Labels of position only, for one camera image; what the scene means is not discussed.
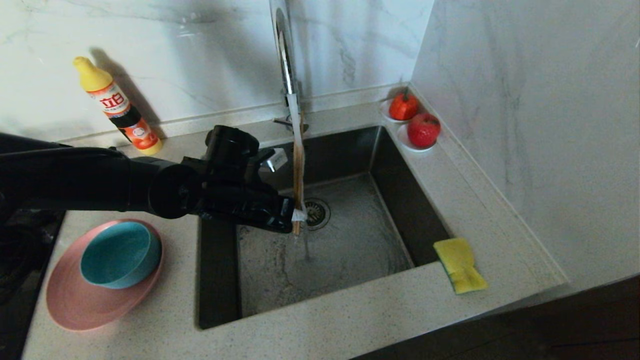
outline sink drain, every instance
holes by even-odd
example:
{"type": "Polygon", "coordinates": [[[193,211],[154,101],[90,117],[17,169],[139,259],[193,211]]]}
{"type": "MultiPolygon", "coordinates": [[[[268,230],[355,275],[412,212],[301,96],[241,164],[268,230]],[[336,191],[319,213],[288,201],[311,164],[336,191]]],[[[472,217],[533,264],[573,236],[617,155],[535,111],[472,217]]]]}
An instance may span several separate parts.
{"type": "Polygon", "coordinates": [[[326,202],[320,199],[307,199],[305,206],[307,207],[307,230],[318,230],[329,222],[331,209],[326,202]]]}

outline pink plate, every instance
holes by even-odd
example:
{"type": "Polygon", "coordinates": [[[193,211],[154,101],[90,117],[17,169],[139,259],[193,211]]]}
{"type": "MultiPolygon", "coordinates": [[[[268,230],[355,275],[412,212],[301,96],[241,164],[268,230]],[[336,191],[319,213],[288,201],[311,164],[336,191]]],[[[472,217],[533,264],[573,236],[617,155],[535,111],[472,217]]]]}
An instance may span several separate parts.
{"type": "Polygon", "coordinates": [[[86,282],[80,274],[84,249],[101,231],[119,222],[135,221],[147,226],[160,240],[157,231],[135,219],[110,221],[80,236],[62,255],[47,285],[47,307],[51,318],[72,331],[91,330],[126,314],[149,293],[158,279],[164,259],[164,246],[158,267],[144,280],[126,289],[107,289],[86,282]]]}

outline dish soap bottle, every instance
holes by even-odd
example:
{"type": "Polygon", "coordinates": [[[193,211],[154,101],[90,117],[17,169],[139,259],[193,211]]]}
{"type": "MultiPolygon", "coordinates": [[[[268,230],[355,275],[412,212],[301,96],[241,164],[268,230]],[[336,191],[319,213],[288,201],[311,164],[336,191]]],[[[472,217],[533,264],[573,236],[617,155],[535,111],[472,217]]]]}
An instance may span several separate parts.
{"type": "Polygon", "coordinates": [[[74,59],[80,75],[80,86],[95,99],[102,112],[124,136],[144,155],[153,155],[162,149],[162,141],[151,130],[138,109],[108,72],[97,68],[83,56],[74,59]]]}

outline speckled countertop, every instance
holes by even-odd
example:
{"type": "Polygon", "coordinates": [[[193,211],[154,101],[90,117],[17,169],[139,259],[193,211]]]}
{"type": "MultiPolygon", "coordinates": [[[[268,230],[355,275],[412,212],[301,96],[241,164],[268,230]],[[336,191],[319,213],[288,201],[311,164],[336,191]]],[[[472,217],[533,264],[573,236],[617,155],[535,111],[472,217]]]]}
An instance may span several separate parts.
{"type": "MultiPolygon", "coordinates": [[[[377,104],[307,115],[308,136],[383,124],[377,104]]],[[[290,141],[282,126],[240,127],[263,146],[290,141]]],[[[165,141],[158,157],[180,161],[205,151],[206,133],[165,141]]],[[[138,154],[123,148],[130,156],[138,154]]],[[[69,245],[114,218],[151,223],[166,247],[163,273],[149,296],[100,329],[69,332],[48,314],[45,291],[31,324],[25,359],[349,359],[534,295],[566,281],[562,271],[446,126],[428,152],[401,153],[450,233],[471,243],[487,290],[456,296],[440,263],[202,331],[196,327],[198,218],[69,211],[47,279],[69,245]]]]}

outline robotic arm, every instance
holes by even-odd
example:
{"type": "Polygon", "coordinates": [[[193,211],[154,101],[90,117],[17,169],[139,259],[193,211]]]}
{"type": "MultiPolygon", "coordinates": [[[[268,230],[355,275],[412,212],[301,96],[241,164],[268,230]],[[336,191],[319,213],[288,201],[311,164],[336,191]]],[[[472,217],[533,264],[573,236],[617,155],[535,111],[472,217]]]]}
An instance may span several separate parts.
{"type": "Polygon", "coordinates": [[[293,199],[258,175],[274,150],[259,150],[253,136],[220,125],[206,145],[203,160],[185,157],[178,164],[0,134],[0,224],[17,208],[118,210],[222,217],[291,232],[293,199]]]}

